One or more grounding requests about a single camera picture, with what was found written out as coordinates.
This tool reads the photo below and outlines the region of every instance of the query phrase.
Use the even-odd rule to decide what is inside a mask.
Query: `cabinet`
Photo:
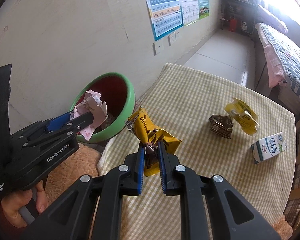
[[[241,0],[221,0],[221,13],[225,20],[220,20],[220,27],[229,26],[231,19],[237,20],[236,32],[252,36],[255,31],[258,6]]]

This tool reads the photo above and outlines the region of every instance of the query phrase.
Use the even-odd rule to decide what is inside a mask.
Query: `red bucket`
[[[237,20],[232,19],[232,20],[229,21],[229,23],[230,23],[229,31],[235,32],[235,30],[237,29]]]

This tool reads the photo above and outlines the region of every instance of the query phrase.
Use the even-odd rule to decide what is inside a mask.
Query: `table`
[[[245,101],[259,116],[255,137],[234,123],[231,140],[209,130],[208,118],[223,114],[231,97]],[[292,113],[270,99],[229,80],[167,63],[154,85],[138,101],[153,123],[182,140],[176,151],[180,163],[197,174],[223,175],[270,223],[283,213],[296,158],[296,128]],[[283,131],[288,149],[255,165],[250,145]],[[138,139],[123,130],[106,146],[98,165],[100,175],[123,163],[138,149]],[[179,197],[165,197],[159,174],[145,177],[139,197],[125,197],[121,239],[180,239]]]

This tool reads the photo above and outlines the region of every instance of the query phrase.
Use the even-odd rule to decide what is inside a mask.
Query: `milk carton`
[[[287,149],[282,132],[262,138],[251,145],[254,163],[260,163]]]

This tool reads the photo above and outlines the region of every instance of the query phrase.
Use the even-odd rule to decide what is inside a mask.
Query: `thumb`
[[[27,205],[31,198],[32,190],[18,190],[12,192],[8,196],[5,196],[1,200],[3,214],[5,215],[6,219],[15,227],[21,228],[27,226],[27,223],[23,220],[18,210]]]
[[[43,189],[42,181],[35,185],[35,188],[37,189],[36,206],[38,212],[41,214],[48,206],[48,198]]]

